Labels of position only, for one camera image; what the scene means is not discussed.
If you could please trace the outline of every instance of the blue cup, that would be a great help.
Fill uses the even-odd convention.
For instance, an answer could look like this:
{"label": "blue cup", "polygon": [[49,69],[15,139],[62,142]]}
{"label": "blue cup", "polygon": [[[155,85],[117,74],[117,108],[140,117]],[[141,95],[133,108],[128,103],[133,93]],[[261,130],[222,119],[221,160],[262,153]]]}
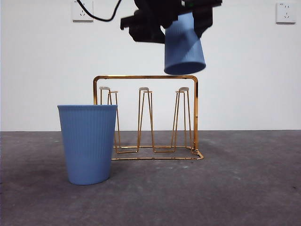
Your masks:
{"label": "blue cup", "polygon": [[201,41],[194,32],[192,13],[178,16],[165,30],[165,68],[167,74],[191,74],[206,67]]}
{"label": "blue cup", "polygon": [[58,105],[68,179],[91,185],[109,178],[117,105]]}

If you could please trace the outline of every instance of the ribbed cup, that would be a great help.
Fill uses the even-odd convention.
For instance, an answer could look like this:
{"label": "ribbed cup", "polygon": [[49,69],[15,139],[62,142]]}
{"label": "ribbed cup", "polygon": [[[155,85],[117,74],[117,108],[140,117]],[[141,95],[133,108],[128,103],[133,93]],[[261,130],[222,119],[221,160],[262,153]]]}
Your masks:
{"label": "ribbed cup", "polygon": [[193,22],[192,13],[179,15],[178,21],[165,30],[165,73],[190,74],[206,67]]}
{"label": "ribbed cup", "polygon": [[68,179],[91,185],[109,178],[117,105],[58,105]]}

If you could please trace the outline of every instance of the concrete floor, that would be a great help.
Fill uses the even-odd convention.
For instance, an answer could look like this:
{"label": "concrete floor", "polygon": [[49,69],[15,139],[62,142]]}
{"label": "concrete floor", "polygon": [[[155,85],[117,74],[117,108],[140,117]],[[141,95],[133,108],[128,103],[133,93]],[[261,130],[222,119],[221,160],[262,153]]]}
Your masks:
{"label": "concrete floor", "polygon": [[2,132],[1,225],[301,225],[301,130],[199,135],[203,160],[113,161],[76,186],[60,132]]}

